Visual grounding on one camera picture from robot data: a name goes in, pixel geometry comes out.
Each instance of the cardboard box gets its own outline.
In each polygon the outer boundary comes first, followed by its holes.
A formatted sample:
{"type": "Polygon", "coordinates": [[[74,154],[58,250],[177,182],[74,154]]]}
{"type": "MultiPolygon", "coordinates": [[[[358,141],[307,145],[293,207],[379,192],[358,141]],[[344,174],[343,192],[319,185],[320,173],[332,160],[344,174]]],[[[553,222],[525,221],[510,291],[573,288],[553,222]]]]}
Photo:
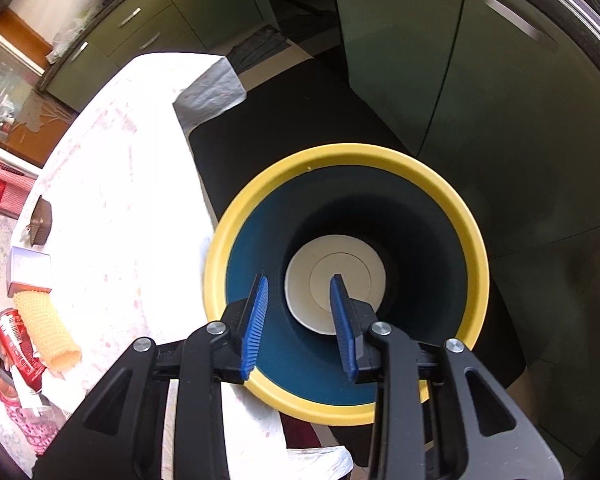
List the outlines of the cardboard box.
{"type": "Polygon", "coordinates": [[[12,247],[7,260],[7,296],[23,290],[51,292],[51,256],[30,249],[12,247]]]}

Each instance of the triangular cutout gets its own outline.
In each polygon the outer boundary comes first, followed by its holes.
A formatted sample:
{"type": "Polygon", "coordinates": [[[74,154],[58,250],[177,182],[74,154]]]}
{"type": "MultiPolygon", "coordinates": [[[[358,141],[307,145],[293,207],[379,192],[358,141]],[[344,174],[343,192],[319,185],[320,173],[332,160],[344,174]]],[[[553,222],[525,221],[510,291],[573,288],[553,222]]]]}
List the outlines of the triangular cutout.
{"type": "Polygon", "coordinates": [[[84,417],[84,427],[87,430],[110,436],[118,433],[132,374],[131,370],[125,369],[114,379],[109,389],[102,395],[100,402],[84,417]]]}
{"type": "Polygon", "coordinates": [[[474,370],[469,370],[466,373],[466,380],[474,400],[480,433],[484,436],[491,436],[513,430],[516,427],[515,419],[480,375],[474,370]]]}

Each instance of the silver screw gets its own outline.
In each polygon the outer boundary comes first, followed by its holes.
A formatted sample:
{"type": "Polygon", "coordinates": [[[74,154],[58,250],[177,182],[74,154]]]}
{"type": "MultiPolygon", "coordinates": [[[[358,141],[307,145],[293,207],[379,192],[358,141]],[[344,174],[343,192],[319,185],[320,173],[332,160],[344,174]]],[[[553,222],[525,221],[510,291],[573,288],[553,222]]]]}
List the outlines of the silver screw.
{"type": "Polygon", "coordinates": [[[389,335],[391,333],[391,325],[384,321],[376,321],[371,324],[371,330],[378,335],[389,335]]]}
{"type": "Polygon", "coordinates": [[[226,325],[222,321],[212,321],[206,326],[206,331],[212,335],[223,334],[226,330],[226,325]]]}
{"type": "Polygon", "coordinates": [[[446,349],[454,354],[459,354],[464,350],[464,343],[455,337],[447,339],[445,342],[446,349]]]}
{"type": "Polygon", "coordinates": [[[136,352],[146,352],[149,348],[151,348],[151,340],[148,337],[140,337],[134,341],[136,352]]]}

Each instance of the silver handle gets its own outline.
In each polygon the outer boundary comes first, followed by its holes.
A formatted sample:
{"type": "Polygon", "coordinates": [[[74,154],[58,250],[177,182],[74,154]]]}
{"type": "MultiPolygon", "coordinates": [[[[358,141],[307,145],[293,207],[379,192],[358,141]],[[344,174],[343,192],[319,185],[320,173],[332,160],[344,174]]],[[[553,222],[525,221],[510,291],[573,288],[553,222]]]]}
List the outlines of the silver handle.
{"type": "Polygon", "coordinates": [[[134,16],[136,16],[138,14],[138,12],[140,12],[142,9],[140,7],[138,7],[136,10],[134,10],[130,15],[128,15],[124,20],[122,20],[120,23],[118,23],[118,27],[122,27],[123,25],[126,25],[134,16]]]}
{"type": "Polygon", "coordinates": [[[89,44],[88,41],[85,41],[83,44],[81,44],[80,48],[78,50],[76,50],[71,57],[69,58],[69,63],[73,63],[75,61],[75,58],[77,58],[78,56],[80,56],[80,54],[82,53],[82,51],[87,48],[87,45],[89,44]]]}
{"type": "Polygon", "coordinates": [[[158,38],[160,38],[160,34],[161,34],[161,32],[156,32],[156,33],[154,34],[154,36],[153,36],[153,37],[152,37],[152,38],[151,38],[149,41],[147,41],[146,43],[143,43],[142,45],[140,45],[140,47],[138,48],[138,50],[144,50],[144,49],[146,49],[146,48],[147,48],[149,45],[151,45],[151,44],[152,44],[152,43],[153,43],[155,40],[157,40],[158,38]]]}
{"type": "Polygon", "coordinates": [[[530,37],[532,40],[537,41],[551,52],[558,51],[558,44],[553,38],[549,37],[542,30],[535,28],[533,25],[531,25],[531,23],[515,13],[513,10],[509,9],[509,7],[507,7],[505,4],[499,2],[498,0],[484,0],[484,3],[487,4],[490,9],[495,10],[509,23],[519,28],[519,30],[528,35],[528,37],[530,37]]]}

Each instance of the yellow rim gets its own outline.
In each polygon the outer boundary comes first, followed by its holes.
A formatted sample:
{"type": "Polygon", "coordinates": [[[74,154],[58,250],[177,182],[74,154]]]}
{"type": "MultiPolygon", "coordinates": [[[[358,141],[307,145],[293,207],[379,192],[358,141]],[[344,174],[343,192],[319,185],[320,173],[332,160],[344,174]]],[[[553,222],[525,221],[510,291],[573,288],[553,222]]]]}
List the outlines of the yellow rim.
{"type": "MultiPolygon", "coordinates": [[[[395,173],[425,191],[442,208],[458,233],[467,268],[467,299],[457,338],[473,348],[482,329],[489,295],[489,267],[474,217],[458,193],[419,161],[370,144],[328,144],[280,160],[248,183],[222,215],[209,247],[204,276],[204,303],[209,321],[220,319],[226,306],[226,269],[231,249],[251,212],[277,187],[307,171],[328,166],[370,166],[395,173]]],[[[374,420],[374,403],[332,406],[295,396],[255,369],[245,383],[263,402],[295,418],[331,426],[358,426],[374,420]]],[[[429,398],[420,383],[420,398],[429,398]]]]}

